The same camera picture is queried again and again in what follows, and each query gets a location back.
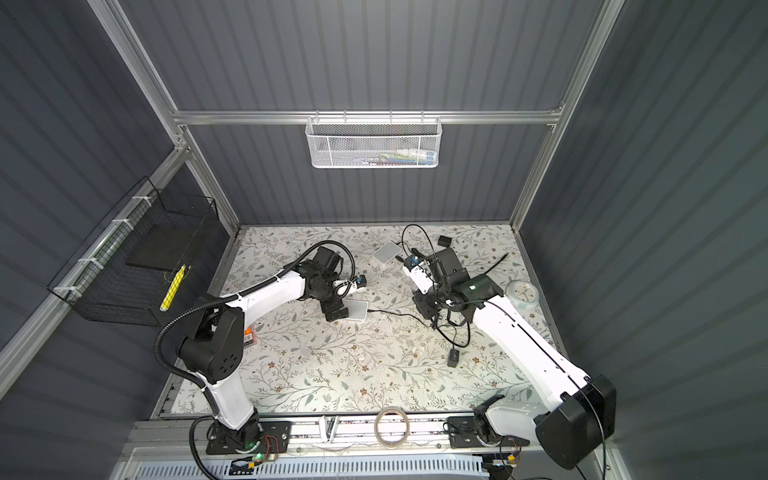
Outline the black foam pad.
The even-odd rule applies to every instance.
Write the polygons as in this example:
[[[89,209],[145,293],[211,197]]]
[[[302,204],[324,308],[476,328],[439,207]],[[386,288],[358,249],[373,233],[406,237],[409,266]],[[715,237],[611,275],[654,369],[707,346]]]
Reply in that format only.
[[[128,254],[125,264],[161,272],[175,272],[188,256],[192,228],[153,225]]]

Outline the white network switch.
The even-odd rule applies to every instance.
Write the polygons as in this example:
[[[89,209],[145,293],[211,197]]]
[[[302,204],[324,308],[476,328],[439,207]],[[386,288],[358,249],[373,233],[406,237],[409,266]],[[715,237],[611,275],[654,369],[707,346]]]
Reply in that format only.
[[[388,241],[373,252],[372,259],[380,265],[386,265],[401,252],[402,247],[399,243]]]
[[[346,320],[357,322],[366,320],[369,306],[367,301],[344,299],[343,304],[347,309]]]

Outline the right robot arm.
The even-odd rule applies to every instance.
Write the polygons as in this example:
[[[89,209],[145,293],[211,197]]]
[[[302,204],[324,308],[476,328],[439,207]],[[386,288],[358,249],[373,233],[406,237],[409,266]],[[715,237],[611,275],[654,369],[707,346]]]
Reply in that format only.
[[[615,431],[617,390],[603,375],[590,376],[553,348],[487,275],[472,277],[455,252],[428,256],[412,250],[404,273],[416,289],[419,313],[435,321],[441,312],[459,313],[493,340],[524,373],[540,402],[495,395],[474,408],[466,443],[499,446],[507,439],[536,442],[561,468],[572,470]]]

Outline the pack of coloured markers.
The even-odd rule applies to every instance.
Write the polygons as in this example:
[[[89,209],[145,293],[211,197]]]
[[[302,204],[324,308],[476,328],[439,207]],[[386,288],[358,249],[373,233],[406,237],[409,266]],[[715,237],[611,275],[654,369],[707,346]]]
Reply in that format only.
[[[248,347],[254,344],[255,335],[251,326],[247,327],[243,334],[243,346]]]

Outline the yellow striped marker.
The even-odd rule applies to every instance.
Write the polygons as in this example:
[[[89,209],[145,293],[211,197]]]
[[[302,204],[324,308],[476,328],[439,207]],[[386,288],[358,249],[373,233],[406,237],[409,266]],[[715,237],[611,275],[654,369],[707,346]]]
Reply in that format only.
[[[167,312],[170,310],[173,304],[173,301],[177,295],[177,292],[181,286],[181,283],[183,282],[186,276],[186,273],[187,273],[187,266],[182,264],[181,267],[175,273],[173,279],[171,280],[168,290],[166,291],[166,294],[160,303],[159,310],[161,312]]]

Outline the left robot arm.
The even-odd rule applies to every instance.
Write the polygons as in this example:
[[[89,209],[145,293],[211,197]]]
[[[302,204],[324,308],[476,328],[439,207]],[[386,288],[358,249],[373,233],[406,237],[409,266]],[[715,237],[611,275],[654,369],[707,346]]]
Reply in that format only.
[[[344,298],[363,288],[351,251],[322,240],[275,275],[226,297],[203,297],[162,327],[154,342],[158,363],[198,387],[217,425],[247,436],[258,421],[239,375],[244,349],[256,341],[254,322],[292,302],[315,300],[328,322],[349,317]]]

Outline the clear tape roll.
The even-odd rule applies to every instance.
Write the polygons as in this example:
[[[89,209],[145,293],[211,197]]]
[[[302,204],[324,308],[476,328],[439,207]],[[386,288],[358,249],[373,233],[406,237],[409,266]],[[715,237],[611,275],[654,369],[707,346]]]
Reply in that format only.
[[[373,432],[377,443],[387,449],[403,446],[411,433],[411,422],[399,407],[385,407],[375,417]]]

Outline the white round timer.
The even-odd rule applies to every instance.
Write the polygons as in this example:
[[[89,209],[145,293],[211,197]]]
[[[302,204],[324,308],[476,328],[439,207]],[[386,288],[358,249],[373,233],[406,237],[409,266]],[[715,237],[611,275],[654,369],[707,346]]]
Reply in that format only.
[[[516,310],[533,310],[540,302],[538,288],[524,280],[514,280],[506,288],[506,297]]]

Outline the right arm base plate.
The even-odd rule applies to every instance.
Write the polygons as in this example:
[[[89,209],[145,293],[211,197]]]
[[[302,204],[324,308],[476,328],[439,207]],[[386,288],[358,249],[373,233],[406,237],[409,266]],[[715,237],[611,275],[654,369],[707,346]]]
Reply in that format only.
[[[442,428],[454,449],[499,446],[521,448],[531,444],[529,440],[520,437],[496,433],[487,420],[477,415],[450,416],[443,422]]]

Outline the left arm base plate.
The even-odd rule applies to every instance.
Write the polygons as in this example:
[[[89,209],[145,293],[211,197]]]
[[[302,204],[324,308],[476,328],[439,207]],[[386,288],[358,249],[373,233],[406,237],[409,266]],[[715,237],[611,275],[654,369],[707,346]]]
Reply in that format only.
[[[292,424],[288,421],[251,421],[239,430],[214,421],[206,432],[207,455],[256,455],[285,453]]]

